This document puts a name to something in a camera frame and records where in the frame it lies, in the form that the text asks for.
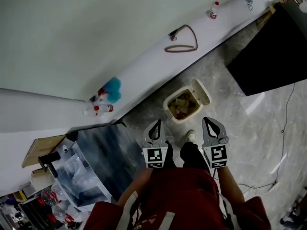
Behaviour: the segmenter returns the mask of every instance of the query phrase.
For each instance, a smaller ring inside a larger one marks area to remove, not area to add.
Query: brown cable
[[[175,41],[177,38],[176,38],[176,35],[184,28],[189,28],[193,35],[194,35],[194,38],[195,38],[195,44],[196,46],[191,46],[191,45],[172,45],[172,46],[168,46],[166,48],[164,48],[164,51],[167,52],[167,53],[182,53],[182,52],[191,52],[191,51],[195,51],[197,50],[198,48],[198,42],[197,42],[197,37],[195,35],[195,32],[193,31],[193,29],[189,26],[189,25],[183,25],[182,27],[178,28],[177,31],[170,37],[170,39],[172,41]],[[190,49],[185,49],[185,50],[170,50],[172,48],[190,48]]]

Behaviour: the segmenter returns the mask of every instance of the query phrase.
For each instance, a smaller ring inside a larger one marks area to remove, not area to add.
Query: white marker cube
[[[146,168],[162,168],[166,158],[168,145],[165,147],[143,148]]]
[[[219,168],[227,165],[229,157],[230,144],[219,144],[212,147],[205,147],[202,145],[202,150],[207,159],[210,168]]]

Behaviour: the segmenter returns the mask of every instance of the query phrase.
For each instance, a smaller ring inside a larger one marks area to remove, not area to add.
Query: red sleeve
[[[233,206],[241,229],[270,230],[271,224],[260,197],[254,197],[243,204]]]
[[[122,213],[123,208],[118,205],[98,202],[95,204],[84,230],[115,230]]]

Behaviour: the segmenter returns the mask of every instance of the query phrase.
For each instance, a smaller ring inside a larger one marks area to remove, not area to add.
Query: plastic bin
[[[189,111],[183,118],[178,116],[178,108],[174,108],[174,102],[177,98],[194,103],[192,107],[188,108]],[[182,124],[200,112],[203,106],[207,106],[211,102],[211,96],[202,82],[199,79],[193,79],[190,85],[184,86],[168,96],[163,102],[163,109],[176,124]]]

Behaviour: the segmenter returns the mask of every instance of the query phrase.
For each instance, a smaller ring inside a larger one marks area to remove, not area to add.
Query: red shirt
[[[139,196],[142,215],[132,229],[159,229],[166,212],[175,216],[170,230],[225,230],[219,207],[218,187],[202,169],[165,169],[152,176],[144,193]],[[240,228],[270,230],[270,222],[260,197],[232,205]],[[115,230],[123,208],[111,203],[96,203],[85,230]]]

